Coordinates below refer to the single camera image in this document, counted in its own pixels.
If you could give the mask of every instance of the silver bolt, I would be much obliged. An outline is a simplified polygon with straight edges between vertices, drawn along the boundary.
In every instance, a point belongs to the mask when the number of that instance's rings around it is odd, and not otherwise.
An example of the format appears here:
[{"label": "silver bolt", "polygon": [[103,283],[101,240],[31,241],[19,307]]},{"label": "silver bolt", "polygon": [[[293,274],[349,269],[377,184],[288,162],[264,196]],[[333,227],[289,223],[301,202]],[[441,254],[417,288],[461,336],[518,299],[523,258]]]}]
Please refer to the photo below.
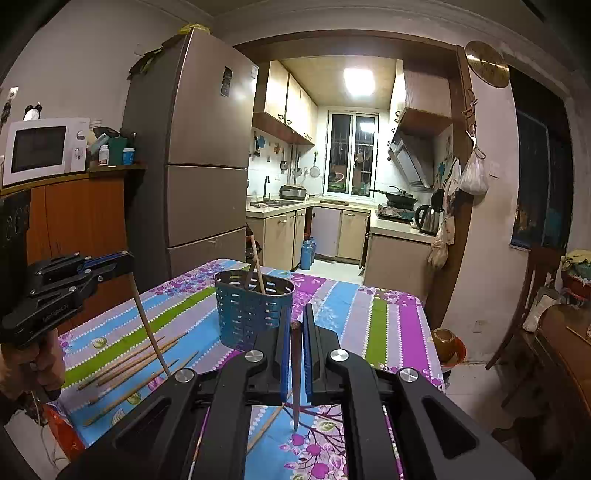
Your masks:
[{"label": "silver bolt", "polygon": [[403,368],[400,373],[400,378],[406,383],[413,383],[418,379],[418,372],[414,368]]},{"label": "silver bolt", "polygon": [[342,348],[337,348],[330,353],[330,357],[335,362],[344,362],[349,358],[349,352],[347,350],[343,350]]},{"label": "silver bolt", "polygon": [[174,379],[177,382],[187,383],[190,382],[195,376],[195,372],[190,368],[183,368],[174,374]]},{"label": "silver bolt", "polygon": [[250,362],[252,364],[256,364],[256,363],[260,362],[264,356],[265,356],[265,354],[263,352],[261,352],[260,350],[250,350],[250,351],[246,352],[246,355],[244,356],[244,358],[246,358],[247,362]]}]

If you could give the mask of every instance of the orange wooden cabinet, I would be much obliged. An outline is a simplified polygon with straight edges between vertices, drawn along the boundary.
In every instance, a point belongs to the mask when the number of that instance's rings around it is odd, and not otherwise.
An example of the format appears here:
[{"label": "orange wooden cabinet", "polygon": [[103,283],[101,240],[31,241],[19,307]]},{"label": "orange wooden cabinet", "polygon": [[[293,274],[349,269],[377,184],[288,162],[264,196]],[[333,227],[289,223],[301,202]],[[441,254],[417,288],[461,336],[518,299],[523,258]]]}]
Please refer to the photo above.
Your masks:
[{"label": "orange wooden cabinet", "polygon": [[[124,178],[66,181],[31,190],[28,263],[80,252],[99,257],[127,248]],[[64,323],[60,333],[132,297],[127,277],[100,284],[84,311]]]}]

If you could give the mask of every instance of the white bottle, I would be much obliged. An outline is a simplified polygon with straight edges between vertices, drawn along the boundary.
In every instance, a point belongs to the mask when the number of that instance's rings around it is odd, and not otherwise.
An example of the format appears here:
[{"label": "white bottle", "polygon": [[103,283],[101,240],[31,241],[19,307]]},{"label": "white bottle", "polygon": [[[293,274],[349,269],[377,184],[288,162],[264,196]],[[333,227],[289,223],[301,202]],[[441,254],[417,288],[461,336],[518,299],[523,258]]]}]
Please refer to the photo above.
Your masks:
[{"label": "white bottle", "polygon": [[109,165],[109,146],[103,145],[99,150],[99,166]]}]

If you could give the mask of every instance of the human hand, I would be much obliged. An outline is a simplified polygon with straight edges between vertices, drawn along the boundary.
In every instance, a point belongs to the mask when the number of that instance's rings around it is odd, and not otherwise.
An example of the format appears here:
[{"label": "human hand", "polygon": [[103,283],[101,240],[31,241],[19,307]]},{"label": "human hand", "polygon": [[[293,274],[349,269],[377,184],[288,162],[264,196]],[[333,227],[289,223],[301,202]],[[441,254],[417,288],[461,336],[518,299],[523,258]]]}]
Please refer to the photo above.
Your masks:
[{"label": "human hand", "polygon": [[0,346],[0,391],[10,400],[38,385],[47,391],[57,390],[65,377],[64,352],[57,330],[48,332],[41,348],[36,343],[22,350],[8,344]]}]

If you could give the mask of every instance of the refrigerator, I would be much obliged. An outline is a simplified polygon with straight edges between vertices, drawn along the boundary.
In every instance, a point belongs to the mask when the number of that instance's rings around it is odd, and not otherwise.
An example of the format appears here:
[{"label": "refrigerator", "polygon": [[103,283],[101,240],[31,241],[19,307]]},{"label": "refrigerator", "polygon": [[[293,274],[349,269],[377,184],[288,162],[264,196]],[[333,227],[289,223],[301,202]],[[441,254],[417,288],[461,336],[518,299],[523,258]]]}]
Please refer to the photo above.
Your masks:
[{"label": "refrigerator", "polygon": [[126,211],[140,291],[210,260],[245,260],[246,187],[258,68],[193,31],[131,80],[122,130],[146,167]]}]

